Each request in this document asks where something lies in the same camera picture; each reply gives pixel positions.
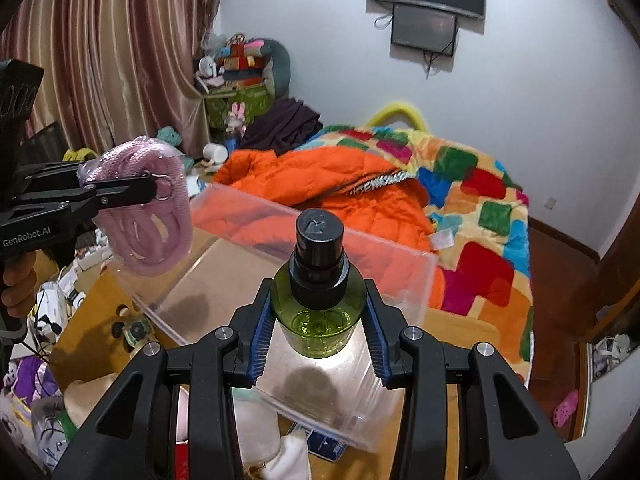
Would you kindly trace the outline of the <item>left hand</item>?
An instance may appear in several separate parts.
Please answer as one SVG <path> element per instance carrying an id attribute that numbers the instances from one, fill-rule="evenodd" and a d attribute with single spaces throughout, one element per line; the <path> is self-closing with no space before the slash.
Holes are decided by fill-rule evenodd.
<path id="1" fill-rule="evenodd" d="M 6 262 L 2 275 L 6 289 L 1 293 L 1 302 L 12 318 L 24 318 L 36 302 L 36 260 L 34 252 L 26 252 Z"/>

